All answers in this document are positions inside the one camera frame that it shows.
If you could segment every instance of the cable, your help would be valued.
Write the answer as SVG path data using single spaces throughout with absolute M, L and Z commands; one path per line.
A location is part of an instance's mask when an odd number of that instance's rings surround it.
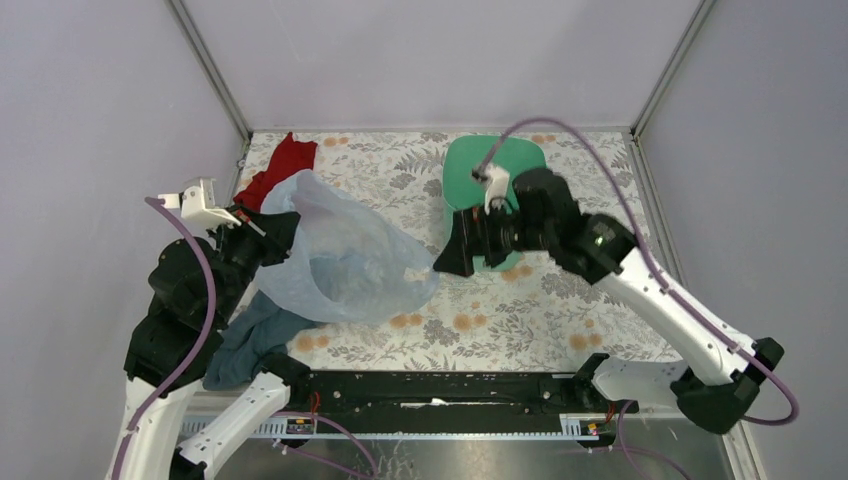
M 624 414 L 627 412 L 627 409 L 630 408 L 630 405 L 633 405 L 633 400 L 628 401 L 624 404 L 624 407 L 621 408 L 621 412 L 618 414 L 618 428 L 616 430 L 616 436 L 618 437 L 618 445 L 621 448 L 621 451 L 624 452 L 624 456 L 627 457 L 627 461 L 630 462 L 630 465 L 633 466 L 633 469 L 639 474 L 640 477 L 645 480 L 651 480 L 651 477 L 645 473 L 644 470 L 633 460 L 633 457 L 630 456 L 631 448 L 627 446 L 624 442 Z
M 677 472 L 680 473 L 680 475 L 684 479 L 693 480 L 692 476 L 690 476 L 688 473 L 686 473 L 686 470 L 683 470 L 683 467 L 681 467 L 680 464 L 678 464 L 677 462 L 675 462 L 671 458 L 669 458 L 669 457 L 667 457 L 667 456 L 665 456 L 661 453 L 653 452 L 651 450 L 646 450 L 644 448 L 639 448 L 639 447 L 627 447 L 627 449 L 630 450 L 631 453 L 635 453 L 636 455 L 643 455 L 643 456 L 646 456 L 646 457 L 651 457 L 651 458 L 654 458 L 656 460 L 659 460 L 659 461 L 665 463 L 666 465 L 668 465 L 669 467 L 677 470 Z M 564 455 L 589 455 L 589 454 L 594 455 L 596 453 L 609 453 L 609 452 L 621 452 L 621 451 L 622 451 L 621 446 L 612 445 L 612 446 L 607 447 L 607 448 L 591 448 L 591 449 L 588 449 L 588 450 L 585 449 L 585 448 L 581 448 L 580 450 L 566 450 L 566 451 L 560 452 L 560 453 L 562 453 Z
M 613 416 L 615 416 L 615 402 L 610 402 L 609 408 L 607 408 L 607 416 L 604 418 L 604 425 L 608 424 Z
M 359 449 L 359 451 L 362 452 L 363 455 L 365 455 L 365 458 L 368 459 L 368 463 L 371 464 L 371 471 L 373 473 L 371 475 L 366 475 L 362 472 L 357 472 L 356 470 L 353 470 L 351 468 L 345 467 L 344 465 L 338 464 L 338 463 L 336 463 L 336 462 L 334 462 L 330 459 L 315 455 L 314 453 L 301 452 L 300 450 L 298 450 L 296 448 L 292 448 L 291 450 L 284 450 L 284 451 L 292 451 L 294 453 L 297 453 L 298 455 L 302 455 L 304 457 L 308 457 L 308 458 L 311 458 L 313 460 L 317 460 L 317 461 L 319 461 L 319 462 L 321 462 L 325 465 L 329 465 L 329 466 L 331 466 L 335 469 L 341 470 L 342 472 L 345 472 L 348 475 L 353 475 L 357 478 L 374 479 L 374 478 L 377 478 L 377 475 L 380 473 L 380 469 L 377 466 L 377 462 L 374 461 L 374 457 L 371 456 L 371 452 L 369 452 L 368 449 L 365 448 L 365 445 L 363 445 L 362 442 L 360 442 L 359 439 L 356 438 L 352 433 L 350 433 L 346 428 L 344 428 L 343 426 L 339 425 L 338 423 L 330 420 L 329 418 L 322 417 L 321 415 L 315 415 L 314 413 L 285 412 L 285 411 L 277 412 L 277 413 L 274 414 L 274 416 L 275 417 L 308 417 L 308 418 L 311 418 L 313 421 L 323 422 L 323 423 L 326 423 L 327 425 L 335 428 L 336 430 L 341 432 L 344 436 L 349 438 L 350 441 L 353 442 L 354 445 L 356 445 L 356 447 Z
M 318 392 L 312 392 L 312 395 L 309 396 L 309 403 L 312 404 L 312 406 L 309 408 L 309 411 L 312 412 L 312 415 L 315 415 L 315 413 L 318 411 L 318 407 L 321 406 L 321 394 Z
M 624 209 L 624 213 L 627 215 L 627 220 L 630 222 L 630 226 L 633 229 L 633 234 L 639 244 L 639 251 L 641 252 L 642 258 L 645 260 L 645 264 L 648 266 L 648 270 L 651 271 L 651 274 L 653 274 L 654 278 L 657 280 L 657 283 L 660 284 L 660 287 L 662 287 L 663 290 L 665 290 L 668 295 L 673 298 L 674 301 L 681 308 L 686 310 L 686 312 L 689 313 L 692 318 L 694 318 L 698 323 L 700 323 L 701 326 L 706 328 L 716 338 L 721 340 L 721 342 L 724 343 L 730 349 L 731 353 L 738 354 L 743 359 L 745 359 L 746 362 L 753 365 L 757 370 L 761 371 L 763 375 L 765 375 L 766 378 L 768 378 L 769 381 L 771 381 L 774 386 L 776 386 L 777 389 L 780 390 L 780 393 L 782 393 L 786 397 L 786 400 L 789 402 L 790 411 L 789 414 L 784 418 L 771 420 L 745 416 L 742 417 L 742 419 L 759 425 L 771 426 L 786 425 L 794 422 L 795 419 L 798 418 L 799 405 L 798 399 L 795 398 L 795 395 L 792 393 L 789 387 L 785 383 L 783 383 L 780 378 L 778 378 L 777 375 L 774 374 L 774 372 L 772 372 L 768 367 L 763 365 L 762 362 L 757 360 L 750 353 L 743 350 L 738 343 L 734 342 L 730 337 L 725 335 L 720 328 L 710 323 L 710 321 L 707 320 L 704 314 L 702 314 L 694 305 L 692 305 L 685 298 L 683 298 L 683 296 L 679 292 L 670 288 L 671 284 L 662 275 L 659 267 L 654 262 L 653 257 L 651 257 L 650 247 L 648 246 L 648 242 L 645 240 L 645 236 L 642 234 L 642 230 L 639 228 L 639 225 L 636 222 L 636 215 L 633 213 L 633 210 L 630 208 L 630 205 L 627 204 L 627 200 L 624 197 L 624 192 L 621 191 L 621 187 L 619 187 L 616 183 L 612 170 L 610 170 L 610 168 L 603 162 L 603 160 L 601 160 L 601 155 L 598 153 L 597 150 L 595 150 L 595 147 L 593 147 L 589 143 L 589 141 L 583 136 L 583 134 L 580 133 L 576 128 L 567 125 L 555 118 L 549 117 L 534 117 L 522 120 L 516 123 L 515 125 L 507 128 L 503 132 L 503 134 L 501 134 L 500 138 L 498 138 L 495 144 L 492 145 L 492 148 L 489 150 L 489 153 L 487 153 L 486 156 L 483 158 L 483 161 L 480 163 L 478 169 L 484 170 L 486 166 L 491 163 L 492 158 L 495 156 L 495 153 L 510 135 L 518 131 L 520 128 L 534 123 L 549 124 L 561 128 L 562 130 L 576 138 L 583 146 L 583 148 L 585 148 L 589 152 L 589 154 L 592 155 L 592 158 L 595 160 L 598 167 L 600 167 L 601 170 L 604 172 L 604 175 L 607 177 L 607 180 L 609 180 L 610 184 L 612 185 L 612 188 L 615 191 L 615 195 L 618 197 L 618 201 L 619 203 L 621 203 L 621 207 Z
M 162 392 L 167 390 L 168 387 L 170 387 L 177 378 L 185 372 L 189 365 L 191 365 L 191 362 L 194 361 L 194 358 L 197 357 L 197 354 L 200 352 L 203 344 L 206 343 L 206 338 L 212 330 L 212 320 L 215 318 L 215 305 L 217 302 L 215 277 L 212 276 L 212 267 L 209 265 L 209 260 L 206 258 L 206 255 L 203 254 L 203 250 L 200 248 L 197 240 L 188 228 L 186 228 L 186 226 L 183 225 L 177 217 L 163 206 L 165 203 L 164 200 L 146 197 L 144 202 L 153 207 L 153 209 L 165 217 L 166 220 L 171 222 L 171 225 L 173 225 L 174 228 L 182 234 L 186 242 L 188 242 L 188 246 L 191 248 L 191 251 L 194 252 L 194 255 L 197 257 L 197 261 L 200 263 L 200 269 L 203 271 L 203 278 L 206 280 L 206 319 L 204 319 L 203 327 L 200 329 L 200 334 L 197 336 L 197 340 L 194 342 L 191 350 L 189 350 L 188 355 L 186 355 L 183 361 L 177 365 L 177 368 L 175 368 L 174 371 L 171 372 L 171 374 L 168 375 L 168 377 L 163 380 L 155 390 L 153 390 L 153 393 L 141 402 L 141 405 L 139 405 L 135 414 L 133 414 L 130 418 L 129 423 L 127 424 L 127 430 L 129 433 L 121 439 L 118 452 L 115 454 L 115 464 L 112 466 L 112 480 L 118 480 L 121 476 L 121 469 L 124 466 L 124 459 L 127 455 L 127 450 L 129 450 L 130 440 L 132 439 L 133 434 L 135 434 L 138 428 L 138 422 L 141 420 L 144 412 L 150 408 L 150 405 L 159 398 L 159 395 L 161 395 Z

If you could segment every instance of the patterned fabric surface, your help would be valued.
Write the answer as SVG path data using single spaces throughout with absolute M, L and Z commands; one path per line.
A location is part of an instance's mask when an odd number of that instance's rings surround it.
M 442 163 L 461 133 L 302 133 L 319 144 L 315 171 L 418 239 L 434 256 L 444 245 Z M 257 132 L 239 189 L 268 166 L 284 134 Z M 567 135 L 519 135 L 539 144 L 583 211 L 624 211 L 589 154 Z M 648 232 L 619 133 L 590 133 Z M 593 352 L 624 359 L 672 361 L 677 353 L 629 308 L 546 254 L 528 253 L 512 270 L 470 279 L 441 275 L 418 312 L 384 325 L 329 324 L 301 332 L 292 356 L 313 368 L 361 370 L 575 371 Z

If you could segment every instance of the plastic bag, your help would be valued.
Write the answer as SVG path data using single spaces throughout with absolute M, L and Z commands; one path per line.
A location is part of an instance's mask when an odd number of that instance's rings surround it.
M 280 307 L 317 322 L 381 323 L 423 307 L 438 288 L 427 249 L 310 170 L 262 203 L 262 213 L 291 211 L 301 215 L 291 256 L 256 273 Z

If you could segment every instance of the green lid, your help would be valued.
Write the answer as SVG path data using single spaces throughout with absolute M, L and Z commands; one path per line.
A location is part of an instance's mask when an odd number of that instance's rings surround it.
M 471 178 L 471 170 L 489 153 L 498 138 L 496 135 L 467 135 L 457 138 L 448 147 L 442 170 L 446 240 L 450 238 L 455 210 L 464 210 L 483 204 L 485 194 L 480 185 Z M 492 162 L 508 171 L 513 179 L 526 170 L 546 166 L 545 153 L 541 147 L 529 140 L 512 137 L 498 149 Z M 515 192 L 512 191 L 511 183 L 507 199 L 511 205 L 516 205 Z M 474 269 L 502 272 L 514 267 L 520 258 L 521 255 L 514 252 L 505 262 L 491 269 L 483 267 L 482 257 L 475 257 Z

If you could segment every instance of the blue towel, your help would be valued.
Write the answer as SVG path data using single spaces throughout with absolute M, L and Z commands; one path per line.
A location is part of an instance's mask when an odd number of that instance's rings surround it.
M 203 379 L 206 390 L 228 390 L 250 382 L 269 353 L 287 353 L 286 343 L 318 323 L 278 307 L 261 291 L 247 310 L 221 332 L 224 342 L 212 356 Z

